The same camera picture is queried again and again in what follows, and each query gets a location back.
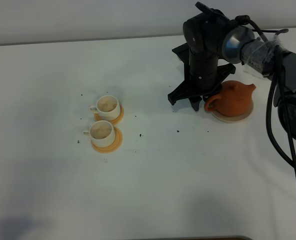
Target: white cup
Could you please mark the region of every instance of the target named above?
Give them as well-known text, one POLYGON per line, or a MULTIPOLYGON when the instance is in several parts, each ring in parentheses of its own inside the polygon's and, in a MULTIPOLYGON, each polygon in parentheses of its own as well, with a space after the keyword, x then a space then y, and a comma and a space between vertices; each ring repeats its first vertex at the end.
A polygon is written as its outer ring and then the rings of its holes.
POLYGON ((102 120, 112 121, 119 117, 121 108, 116 97, 105 95, 99 98, 96 105, 90 106, 90 111, 99 114, 102 120))
POLYGON ((106 120, 96 121, 89 130, 84 130, 83 134, 90 138, 92 143, 99 148, 110 146, 116 138, 114 126, 106 120))

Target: teapot lid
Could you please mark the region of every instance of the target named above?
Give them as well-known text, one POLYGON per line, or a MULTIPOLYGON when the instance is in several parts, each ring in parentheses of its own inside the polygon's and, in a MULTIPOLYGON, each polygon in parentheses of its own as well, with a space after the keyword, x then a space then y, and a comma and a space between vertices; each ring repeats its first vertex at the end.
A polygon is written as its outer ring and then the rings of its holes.
POLYGON ((228 99, 243 100, 252 96, 256 86, 246 85, 240 81, 225 81, 221 84, 221 93, 228 99))

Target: orange saucer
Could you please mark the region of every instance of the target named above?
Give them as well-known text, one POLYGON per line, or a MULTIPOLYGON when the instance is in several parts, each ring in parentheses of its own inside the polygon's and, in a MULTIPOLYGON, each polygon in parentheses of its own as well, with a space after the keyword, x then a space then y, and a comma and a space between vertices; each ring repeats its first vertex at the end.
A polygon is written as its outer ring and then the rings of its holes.
MULTIPOLYGON (((102 118, 99 116, 98 113, 94 113, 93 116, 94 116, 94 119, 96 121, 102 120, 102 118)), ((123 108, 122 105, 120 105, 120 114, 119 114, 119 116, 116 119, 111 120, 109 122, 111 122, 113 125, 116 125, 123 119, 123 117, 124 117, 124 108, 123 108)))
POLYGON ((95 146, 93 144, 93 142, 91 142, 92 148, 101 154, 108 154, 108 153, 112 153, 112 152, 116 151, 123 143, 123 134, 116 127, 114 127, 114 131, 116 133, 116 138, 114 139, 114 141, 111 145, 106 146, 106 147, 98 147, 98 146, 95 146))

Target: white wall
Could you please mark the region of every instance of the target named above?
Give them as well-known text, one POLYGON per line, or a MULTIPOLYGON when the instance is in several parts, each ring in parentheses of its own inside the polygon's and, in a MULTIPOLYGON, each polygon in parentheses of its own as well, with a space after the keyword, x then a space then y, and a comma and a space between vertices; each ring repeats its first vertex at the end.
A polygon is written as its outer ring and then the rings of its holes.
MULTIPOLYGON (((179 34, 197 0, 0 0, 0 44, 179 34)), ((263 28, 296 26, 296 0, 203 0, 263 28)))

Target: teapot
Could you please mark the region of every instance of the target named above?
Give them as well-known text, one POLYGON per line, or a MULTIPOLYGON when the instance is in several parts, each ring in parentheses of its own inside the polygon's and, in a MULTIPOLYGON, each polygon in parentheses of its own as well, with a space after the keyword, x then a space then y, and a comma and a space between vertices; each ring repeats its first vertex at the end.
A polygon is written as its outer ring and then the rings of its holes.
POLYGON ((252 103, 254 84, 246 85, 239 81, 225 81, 219 93, 209 97, 204 109, 207 112, 217 111, 227 117, 244 114, 252 103))

